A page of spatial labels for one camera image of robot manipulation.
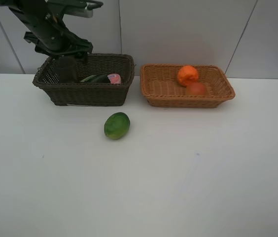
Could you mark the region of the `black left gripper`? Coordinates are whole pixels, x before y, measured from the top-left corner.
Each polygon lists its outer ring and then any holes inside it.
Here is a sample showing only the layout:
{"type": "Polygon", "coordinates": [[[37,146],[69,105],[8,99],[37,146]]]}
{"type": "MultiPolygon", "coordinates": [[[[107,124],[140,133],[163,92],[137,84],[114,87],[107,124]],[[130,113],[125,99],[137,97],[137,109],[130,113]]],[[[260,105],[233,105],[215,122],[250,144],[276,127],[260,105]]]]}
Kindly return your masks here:
{"type": "Polygon", "coordinates": [[[81,62],[88,62],[88,54],[93,45],[68,30],[63,21],[47,14],[42,19],[32,17],[24,25],[29,29],[24,40],[35,45],[35,52],[45,54],[54,59],[73,56],[81,62]]]}

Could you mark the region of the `black covered left robot arm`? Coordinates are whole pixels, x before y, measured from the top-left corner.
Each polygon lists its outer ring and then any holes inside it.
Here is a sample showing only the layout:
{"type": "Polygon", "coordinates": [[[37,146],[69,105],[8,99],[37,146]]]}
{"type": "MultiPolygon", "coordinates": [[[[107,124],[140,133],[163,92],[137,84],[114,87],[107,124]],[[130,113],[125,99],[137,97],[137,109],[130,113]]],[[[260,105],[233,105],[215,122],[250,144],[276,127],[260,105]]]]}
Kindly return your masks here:
{"type": "Polygon", "coordinates": [[[95,0],[0,0],[29,29],[24,40],[35,45],[35,52],[53,59],[72,56],[87,61],[93,45],[71,32],[63,22],[63,16],[85,18],[93,16],[93,10],[103,6],[95,0]]]}

